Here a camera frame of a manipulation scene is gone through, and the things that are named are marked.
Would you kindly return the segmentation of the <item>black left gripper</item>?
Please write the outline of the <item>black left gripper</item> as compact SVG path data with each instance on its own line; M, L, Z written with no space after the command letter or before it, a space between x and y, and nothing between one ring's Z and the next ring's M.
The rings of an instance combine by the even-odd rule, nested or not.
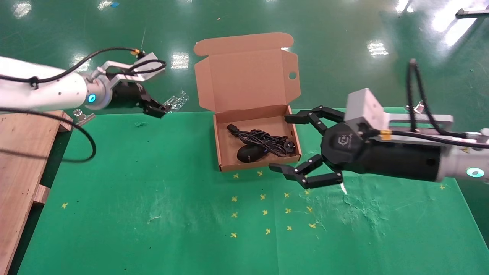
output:
M161 119L165 112L170 111L170 105L161 104L152 98L148 99L148 93L141 84L129 82L119 82L112 89L111 109L140 107L145 100L145 108L143 108L145 115Z

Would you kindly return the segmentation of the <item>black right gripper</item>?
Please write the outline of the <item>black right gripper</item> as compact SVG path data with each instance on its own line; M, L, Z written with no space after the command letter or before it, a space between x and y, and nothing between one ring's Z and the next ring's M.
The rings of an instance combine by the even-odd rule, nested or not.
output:
M321 155L312 156L298 167L271 163L269 169L283 174L287 180L298 182L304 189L340 185L343 183L340 170L421 181L435 181L438 178L440 146L365 140L343 123L344 115L344 112L325 106L285 115L286 123L311 124L323 135ZM328 128L321 121L323 118L337 124ZM327 164L333 172L308 175L323 164Z

